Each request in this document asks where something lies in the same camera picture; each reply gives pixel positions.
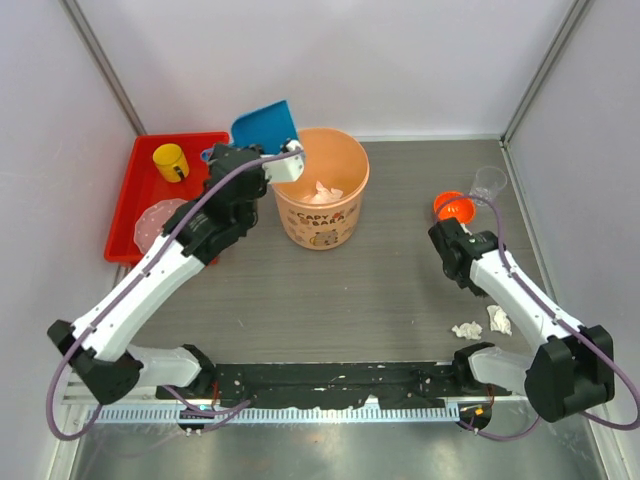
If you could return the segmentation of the blue plastic dustpan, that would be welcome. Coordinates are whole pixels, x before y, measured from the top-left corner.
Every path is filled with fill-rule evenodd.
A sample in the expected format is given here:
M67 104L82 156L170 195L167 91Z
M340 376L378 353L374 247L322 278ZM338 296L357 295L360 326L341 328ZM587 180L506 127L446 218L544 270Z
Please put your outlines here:
M231 125L231 145L248 148L259 145L264 150L261 155L277 155L284 151L284 145L290 140L298 140L286 100L281 100L236 118ZM213 148L209 147L200 154L200 159L208 164Z

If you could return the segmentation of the orange capybara bucket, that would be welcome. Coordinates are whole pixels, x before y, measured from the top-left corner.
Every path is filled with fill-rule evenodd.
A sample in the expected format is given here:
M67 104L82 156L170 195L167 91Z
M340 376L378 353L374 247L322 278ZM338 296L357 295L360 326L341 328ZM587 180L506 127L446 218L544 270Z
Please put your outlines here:
M364 147L350 135L332 128L298 132L306 154L305 168L294 183L273 185L276 206L286 235L310 250L329 250L346 242L359 220L370 165ZM337 202L314 205L304 198L320 181L344 192Z

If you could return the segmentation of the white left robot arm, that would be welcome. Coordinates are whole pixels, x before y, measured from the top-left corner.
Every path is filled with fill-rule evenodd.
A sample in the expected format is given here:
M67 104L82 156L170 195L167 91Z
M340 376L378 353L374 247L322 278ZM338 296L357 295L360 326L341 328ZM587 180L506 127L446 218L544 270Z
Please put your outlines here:
M55 321L47 335L100 406L138 387L200 399L212 393L216 368L197 347L137 347L132 339L159 307L219 254L247 235L270 182L293 181L304 169L299 146L265 155L256 147L217 144L202 192L163 224L149 251L89 312Z

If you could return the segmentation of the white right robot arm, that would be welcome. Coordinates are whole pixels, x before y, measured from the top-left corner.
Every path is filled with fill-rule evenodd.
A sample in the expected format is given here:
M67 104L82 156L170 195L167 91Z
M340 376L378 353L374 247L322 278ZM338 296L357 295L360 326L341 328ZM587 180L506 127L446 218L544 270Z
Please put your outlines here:
M604 404L615 396L615 379L606 360L613 339L600 325L587 327L557 306L498 248L490 231L466 232L449 218L428 235L447 278L479 297L489 296L520 330L532 352L520 355L491 344L458 355L451 371L457 391L477 393L492 384L525 396L535 412L553 423Z

